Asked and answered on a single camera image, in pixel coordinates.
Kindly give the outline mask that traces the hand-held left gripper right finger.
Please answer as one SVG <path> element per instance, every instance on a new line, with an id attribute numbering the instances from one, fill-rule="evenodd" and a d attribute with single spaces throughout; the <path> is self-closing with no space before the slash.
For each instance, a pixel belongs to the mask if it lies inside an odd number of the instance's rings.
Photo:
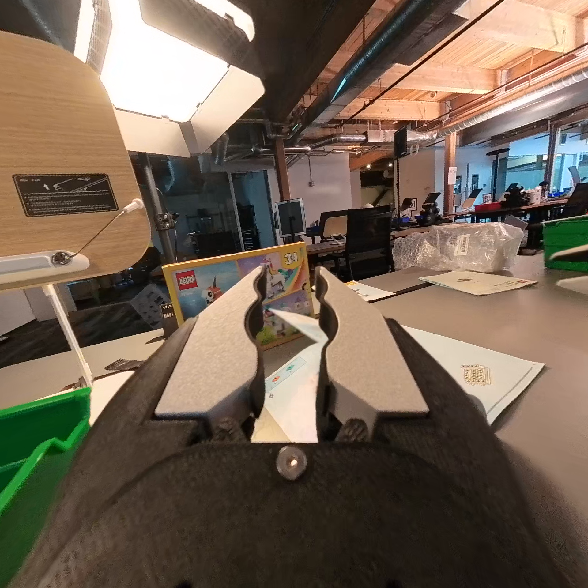
<path id="1" fill-rule="evenodd" d="M 429 407 L 386 319 L 325 268 L 315 272 L 319 326 L 316 421 L 424 417 Z"/>

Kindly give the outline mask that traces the green plastic bin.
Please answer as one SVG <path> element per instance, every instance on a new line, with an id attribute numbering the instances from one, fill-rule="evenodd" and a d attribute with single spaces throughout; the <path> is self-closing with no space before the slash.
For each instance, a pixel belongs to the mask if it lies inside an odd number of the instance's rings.
<path id="1" fill-rule="evenodd" d="M 91 389 L 1 410 L 1 587 L 33 547 L 90 429 Z"/>
<path id="2" fill-rule="evenodd" d="M 545 268 L 587 273 L 587 261 L 551 260 L 556 253 L 587 245 L 587 215 L 546 221 L 542 235 Z"/>

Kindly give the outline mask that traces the lego instruction booklet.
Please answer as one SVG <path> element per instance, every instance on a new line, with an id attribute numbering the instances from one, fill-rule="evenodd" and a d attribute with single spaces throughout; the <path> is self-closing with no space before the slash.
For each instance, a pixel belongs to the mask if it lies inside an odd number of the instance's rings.
<path id="1" fill-rule="evenodd" d="M 286 326 L 301 327 L 313 343 L 265 379 L 265 401 L 252 440 L 315 443 L 311 409 L 327 336 L 315 318 L 286 311 L 278 311 L 277 317 L 285 319 Z M 490 426 L 545 367 L 413 327 L 405 329 L 457 381 Z"/>

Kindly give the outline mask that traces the lego set box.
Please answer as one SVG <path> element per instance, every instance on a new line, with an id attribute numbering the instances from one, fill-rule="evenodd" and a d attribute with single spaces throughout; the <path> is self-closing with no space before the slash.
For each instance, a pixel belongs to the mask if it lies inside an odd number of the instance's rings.
<path id="1" fill-rule="evenodd" d="M 311 279 L 303 242 L 266 247 L 163 266 L 178 323 L 193 318 L 257 267 L 266 270 L 263 328 L 256 338 L 263 350 L 301 337 L 275 309 L 314 317 Z"/>

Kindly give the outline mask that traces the yellow-cornered instruction booklet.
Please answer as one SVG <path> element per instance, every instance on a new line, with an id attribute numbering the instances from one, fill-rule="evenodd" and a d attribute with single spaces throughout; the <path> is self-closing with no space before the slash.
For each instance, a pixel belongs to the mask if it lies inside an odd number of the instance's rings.
<path id="1" fill-rule="evenodd" d="M 396 296 L 396 292 L 382 290 L 357 281 L 349 281 L 346 286 L 358 294 L 366 302 L 372 303 Z"/>

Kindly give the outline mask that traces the grey patterned bag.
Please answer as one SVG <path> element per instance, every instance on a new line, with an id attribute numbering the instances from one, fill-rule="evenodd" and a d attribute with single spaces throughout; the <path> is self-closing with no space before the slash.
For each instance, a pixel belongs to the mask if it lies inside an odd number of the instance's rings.
<path id="1" fill-rule="evenodd" d="M 168 294 L 153 283 L 148 283 L 129 304 L 151 329 L 160 329 L 162 323 L 161 305 L 171 302 Z"/>

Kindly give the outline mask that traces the pale instruction booklet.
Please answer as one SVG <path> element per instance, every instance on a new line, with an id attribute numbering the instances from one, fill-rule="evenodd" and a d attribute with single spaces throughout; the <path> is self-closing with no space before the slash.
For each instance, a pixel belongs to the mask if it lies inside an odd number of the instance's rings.
<path id="1" fill-rule="evenodd" d="M 488 296 L 535 285 L 536 281 L 512 276 L 494 275 L 473 271 L 451 271 L 434 276 L 421 276 L 421 282 L 440 286 L 474 296 Z"/>

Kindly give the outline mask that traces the bubble wrap bag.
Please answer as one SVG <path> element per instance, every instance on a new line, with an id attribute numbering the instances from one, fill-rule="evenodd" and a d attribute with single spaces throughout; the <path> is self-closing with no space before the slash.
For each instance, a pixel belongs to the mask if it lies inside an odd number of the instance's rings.
<path id="1" fill-rule="evenodd" d="M 524 236 L 504 223 L 432 226 L 394 241 L 394 268 L 495 273 L 514 264 Z"/>

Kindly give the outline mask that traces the black office chair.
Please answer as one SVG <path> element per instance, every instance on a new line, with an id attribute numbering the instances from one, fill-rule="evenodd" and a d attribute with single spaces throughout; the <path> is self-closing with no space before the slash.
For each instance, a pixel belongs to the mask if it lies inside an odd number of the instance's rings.
<path id="1" fill-rule="evenodd" d="M 349 209 L 345 249 L 336 273 L 343 282 L 394 272 L 392 207 Z"/>

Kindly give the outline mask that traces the beige chair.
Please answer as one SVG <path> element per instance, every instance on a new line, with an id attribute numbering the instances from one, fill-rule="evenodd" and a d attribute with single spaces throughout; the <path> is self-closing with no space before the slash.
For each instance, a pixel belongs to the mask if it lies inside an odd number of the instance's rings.
<path id="1" fill-rule="evenodd" d="M 345 239 L 348 232 L 348 210 L 323 212 L 319 220 L 320 242 Z"/>

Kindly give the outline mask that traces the light stand pole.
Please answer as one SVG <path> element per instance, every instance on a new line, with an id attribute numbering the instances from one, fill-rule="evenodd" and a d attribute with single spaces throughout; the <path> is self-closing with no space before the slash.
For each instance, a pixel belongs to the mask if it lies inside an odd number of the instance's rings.
<path id="1" fill-rule="evenodd" d="M 172 243 L 171 235 L 175 228 L 175 223 L 172 215 L 165 208 L 162 196 L 158 191 L 148 154 L 138 152 L 138 161 L 145 177 L 149 195 L 148 199 L 151 202 L 153 212 L 153 224 L 158 233 L 160 244 L 162 245 L 165 264 L 176 263 L 177 254 L 175 252 L 175 246 Z"/>

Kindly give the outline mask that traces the tablet on stand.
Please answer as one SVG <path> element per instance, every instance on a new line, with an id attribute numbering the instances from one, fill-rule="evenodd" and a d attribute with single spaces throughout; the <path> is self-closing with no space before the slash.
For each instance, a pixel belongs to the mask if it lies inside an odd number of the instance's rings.
<path id="1" fill-rule="evenodd" d="M 306 236 L 306 219 L 302 198 L 274 203 L 275 224 L 283 243 L 297 243 Z"/>

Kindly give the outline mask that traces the wooden laptop table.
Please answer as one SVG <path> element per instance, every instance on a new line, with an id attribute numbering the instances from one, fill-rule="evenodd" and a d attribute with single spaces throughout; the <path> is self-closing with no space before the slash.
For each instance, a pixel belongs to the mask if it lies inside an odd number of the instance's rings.
<path id="1" fill-rule="evenodd" d="M 1 290 L 41 287 L 90 367 L 56 284 L 118 273 L 151 241 L 105 88 L 70 52 L 1 31 Z"/>

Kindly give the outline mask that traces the studio light panel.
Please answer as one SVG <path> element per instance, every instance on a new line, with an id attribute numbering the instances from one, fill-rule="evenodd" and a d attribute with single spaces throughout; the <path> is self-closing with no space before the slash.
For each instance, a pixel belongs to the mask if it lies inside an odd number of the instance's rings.
<path id="1" fill-rule="evenodd" d="M 265 92 L 235 1 L 80 1 L 76 33 L 129 152 L 223 160 L 227 130 Z"/>

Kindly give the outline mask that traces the silver ventilation duct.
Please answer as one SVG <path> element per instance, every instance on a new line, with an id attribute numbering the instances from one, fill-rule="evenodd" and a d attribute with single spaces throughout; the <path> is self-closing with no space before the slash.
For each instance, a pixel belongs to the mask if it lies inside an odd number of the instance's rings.
<path id="1" fill-rule="evenodd" d="M 555 101 L 552 100 L 552 97 L 554 97 L 556 94 L 567 91 L 569 88 L 574 88 L 586 80 L 587 67 L 584 67 L 583 69 L 571 73 L 566 77 L 562 77 L 549 84 L 543 85 L 534 91 L 528 92 L 520 98 L 513 99 L 510 102 L 507 102 L 498 107 L 494 107 L 481 114 L 472 116 L 462 122 L 449 126 L 443 126 L 428 132 L 417 132 L 415 130 L 409 130 L 407 131 L 407 144 L 412 146 L 421 143 L 434 142 L 438 139 L 444 138 L 445 136 L 466 130 L 473 126 L 477 126 L 491 119 L 495 119 L 496 117 L 499 117 L 503 114 L 519 111 L 528 107 L 529 105 L 533 106 L 539 104 L 539 106 L 547 107 L 555 103 Z"/>

